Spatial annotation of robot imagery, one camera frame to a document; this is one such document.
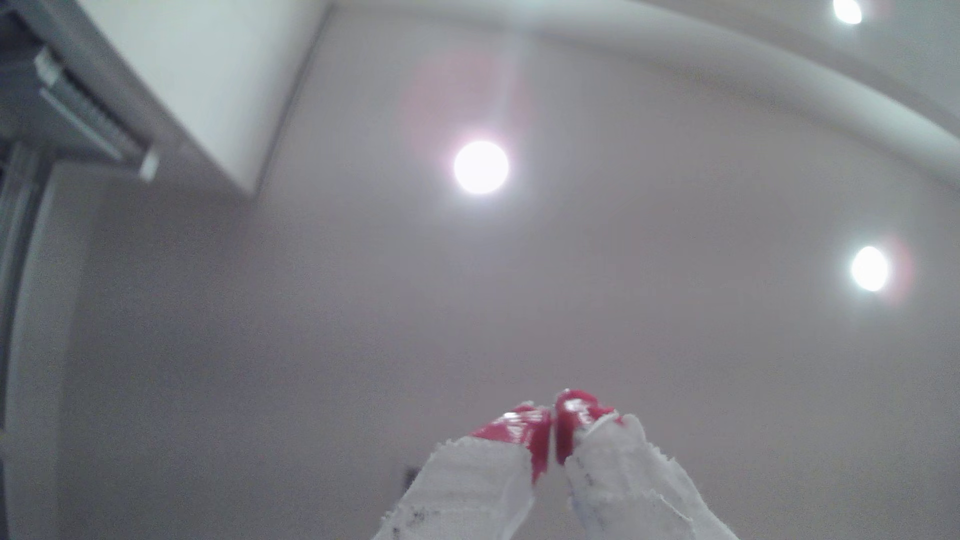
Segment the wall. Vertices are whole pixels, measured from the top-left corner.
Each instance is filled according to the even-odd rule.
[[[478,199],[448,164],[485,125],[514,174]],[[914,280],[856,290],[892,236]],[[744,539],[953,539],[958,236],[955,189],[709,81],[341,11],[255,203],[109,191],[60,535],[369,537],[436,442],[576,385]],[[518,538],[579,538],[540,492]]]
[[[60,405],[87,242],[106,182],[57,167],[24,261],[3,439],[11,538],[56,538]]]
[[[201,148],[255,192],[327,2],[79,4]]]

